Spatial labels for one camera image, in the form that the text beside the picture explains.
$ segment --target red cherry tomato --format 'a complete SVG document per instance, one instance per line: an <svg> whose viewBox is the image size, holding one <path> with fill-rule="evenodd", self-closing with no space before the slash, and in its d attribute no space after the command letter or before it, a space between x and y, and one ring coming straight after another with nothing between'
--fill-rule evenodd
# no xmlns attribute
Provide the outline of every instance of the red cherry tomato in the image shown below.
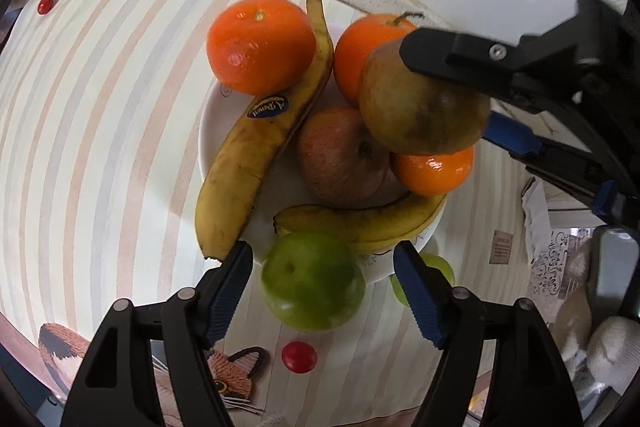
<svg viewBox="0 0 640 427"><path fill-rule="evenodd" d="M40 0L38 3L38 13L40 15L46 15L56 5L58 0Z"/></svg>
<svg viewBox="0 0 640 427"><path fill-rule="evenodd" d="M282 348L282 362L292 373L308 373L318 363L316 350L306 342L295 341Z"/></svg>

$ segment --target orange fruit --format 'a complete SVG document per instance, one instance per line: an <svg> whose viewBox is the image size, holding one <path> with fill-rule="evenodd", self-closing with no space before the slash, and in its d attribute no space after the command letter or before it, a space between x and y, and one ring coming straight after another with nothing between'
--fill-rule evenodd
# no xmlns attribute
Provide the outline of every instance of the orange fruit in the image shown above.
<svg viewBox="0 0 640 427"><path fill-rule="evenodd" d="M207 35L213 74L229 89L254 96L295 84L315 52L309 18L288 0L241 0L213 21Z"/></svg>
<svg viewBox="0 0 640 427"><path fill-rule="evenodd" d="M462 185L471 172L474 149L451 155L392 154L390 167L398 181L419 196L439 196Z"/></svg>
<svg viewBox="0 0 640 427"><path fill-rule="evenodd" d="M358 107L360 71L369 54L380 44L402 38L415 30L416 26L405 16L389 13L368 15L358 19L340 36L334 54L335 83L352 107Z"/></svg>

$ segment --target yellow banana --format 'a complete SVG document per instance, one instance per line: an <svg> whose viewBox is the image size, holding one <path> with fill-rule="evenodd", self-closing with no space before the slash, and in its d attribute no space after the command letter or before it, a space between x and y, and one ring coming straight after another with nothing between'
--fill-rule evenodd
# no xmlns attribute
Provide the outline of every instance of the yellow banana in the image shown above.
<svg viewBox="0 0 640 427"><path fill-rule="evenodd" d="M444 196L425 198L408 193L392 203L370 208L297 204L278 212L273 225L279 236L326 232L348 243L354 253L364 255L414 238L435 219L444 201Z"/></svg>
<svg viewBox="0 0 640 427"><path fill-rule="evenodd" d="M233 126L202 184L195 229L204 257L223 260L247 226L269 167L322 93L334 60L322 0L306 0L316 53L289 89L255 98Z"/></svg>

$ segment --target plate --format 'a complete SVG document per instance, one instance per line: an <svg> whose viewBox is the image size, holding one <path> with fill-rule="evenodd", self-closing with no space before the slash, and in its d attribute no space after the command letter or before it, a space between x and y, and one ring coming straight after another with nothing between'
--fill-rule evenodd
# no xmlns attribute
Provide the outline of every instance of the plate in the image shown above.
<svg viewBox="0 0 640 427"><path fill-rule="evenodd" d="M335 45L345 27L329 24L328 28ZM198 165L203 180L226 134L253 99L250 95L227 89L218 81L215 81L208 96L198 134ZM349 107L335 84L333 74L314 105L312 113L330 107ZM380 190L365 201L362 207L389 203L405 192L406 189L389 171ZM257 264L262 265L276 239L273 232L273 216L287 206L301 203L321 203L321 201L306 188L298 169L295 147L288 146L271 166L262 184L254 215L242 234L242 239L253 248L254 260ZM420 251L433 235L442 217L444 206L444 204L441 206L433 222L412 240L416 250ZM392 250L361 255L358 256L358 261L367 284L384 279L394 272Z"/></svg>

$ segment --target cat print on tablecloth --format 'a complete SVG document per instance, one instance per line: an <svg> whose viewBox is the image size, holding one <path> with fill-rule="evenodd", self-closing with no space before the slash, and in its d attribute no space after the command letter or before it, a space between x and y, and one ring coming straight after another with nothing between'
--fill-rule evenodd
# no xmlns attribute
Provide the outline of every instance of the cat print on tablecloth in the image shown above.
<svg viewBox="0 0 640 427"><path fill-rule="evenodd" d="M38 347L51 378L63 393L68 394L89 341L60 324L46 323L40 328ZM261 414L262 410L252 405L249 398L252 379L264 366L266 351L261 347L248 347L226 356L211 349L205 357L225 406ZM162 360L154 359L154 376L165 423L168 427L182 427L169 374Z"/></svg>

